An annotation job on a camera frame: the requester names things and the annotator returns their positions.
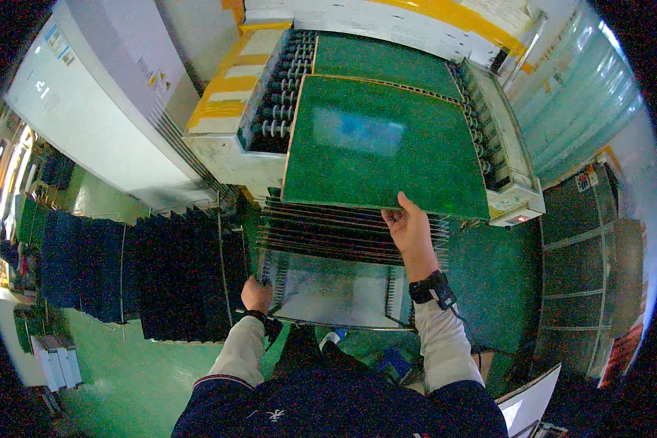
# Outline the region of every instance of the person's left hand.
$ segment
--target person's left hand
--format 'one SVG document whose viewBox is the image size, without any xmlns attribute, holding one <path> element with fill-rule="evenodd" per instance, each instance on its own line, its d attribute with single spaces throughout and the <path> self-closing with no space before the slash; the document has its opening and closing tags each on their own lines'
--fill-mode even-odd
<svg viewBox="0 0 657 438">
<path fill-rule="evenodd" d="M 261 286 L 256 276 L 251 276 L 243 286 L 241 300 L 247 311 L 261 311 L 267 315 L 272 303 L 272 285 Z"/>
</svg>

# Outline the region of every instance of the wall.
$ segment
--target wall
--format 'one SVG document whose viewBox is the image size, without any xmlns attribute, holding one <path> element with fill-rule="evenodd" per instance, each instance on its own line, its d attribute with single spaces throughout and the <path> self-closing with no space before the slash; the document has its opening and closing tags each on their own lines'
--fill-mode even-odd
<svg viewBox="0 0 657 438">
<path fill-rule="evenodd" d="M 231 10 L 220 0 L 155 0 L 158 11 L 197 89 L 211 80 L 222 58 L 238 41 Z"/>
<path fill-rule="evenodd" d="M 657 142 L 648 110 L 642 108 L 610 141 L 620 165 L 619 215 L 639 219 L 647 227 L 643 282 L 648 283 L 645 330 L 657 301 Z"/>
<path fill-rule="evenodd" d="M 8 289 L 0 287 L 0 333 L 8 349 L 12 363 L 26 386 L 46 385 L 46 379 L 36 358 L 22 350 L 15 328 L 15 305 L 18 299 Z"/>
</svg>

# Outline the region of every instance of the hand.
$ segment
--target hand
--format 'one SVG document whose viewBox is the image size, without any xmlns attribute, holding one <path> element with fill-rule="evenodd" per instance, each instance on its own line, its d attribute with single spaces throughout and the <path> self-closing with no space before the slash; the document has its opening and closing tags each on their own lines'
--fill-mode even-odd
<svg viewBox="0 0 657 438">
<path fill-rule="evenodd" d="M 396 199 L 403 210 L 382 210 L 382 218 L 401 251 L 409 282 L 425 280 L 433 271 L 440 270 L 431 241 L 431 224 L 426 213 L 403 191 Z"/>
<path fill-rule="evenodd" d="M 256 276 L 251 276 L 243 286 L 241 300 L 247 311 L 261 311 L 267 315 L 272 303 L 272 285 L 261 286 Z"/>
</svg>

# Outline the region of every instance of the blue object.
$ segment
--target blue object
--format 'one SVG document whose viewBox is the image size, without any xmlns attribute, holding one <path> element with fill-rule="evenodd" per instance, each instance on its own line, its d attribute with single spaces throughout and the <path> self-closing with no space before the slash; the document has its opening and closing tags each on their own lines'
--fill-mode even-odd
<svg viewBox="0 0 657 438">
<path fill-rule="evenodd" d="M 411 370 L 411 364 L 394 347 L 386 349 L 385 359 L 377 366 L 377 371 L 381 372 L 384 370 L 387 364 L 391 364 L 394 367 L 394 371 L 396 371 L 396 375 L 399 376 L 400 380 L 406 377 L 409 370 Z"/>
<path fill-rule="evenodd" d="M 333 330 L 333 333 L 337 334 L 341 340 L 345 338 L 345 335 L 348 334 L 348 329 L 347 328 L 337 328 L 336 330 Z"/>
</svg>

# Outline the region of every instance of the machine vent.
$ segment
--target machine vent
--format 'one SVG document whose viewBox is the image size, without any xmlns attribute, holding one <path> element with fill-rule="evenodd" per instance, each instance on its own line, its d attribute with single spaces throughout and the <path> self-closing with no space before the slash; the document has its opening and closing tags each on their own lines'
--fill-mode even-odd
<svg viewBox="0 0 657 438">
<path fill-rule="evenodd" d="M 190 167 L 202 178 L 210 188 L 218 191 L 223 197 L 232 195 L 231 188 L 220 183 L 211 172 L 201 163 L 200 159 L 188 148 L 182 138 L 182 132 L 168 116 L 166 110 L 156 102 L 148 117 L 149 123 L 153 125 L 156 132 L 163 137 L 168 144 L 177 152 Z"/>
</svg>

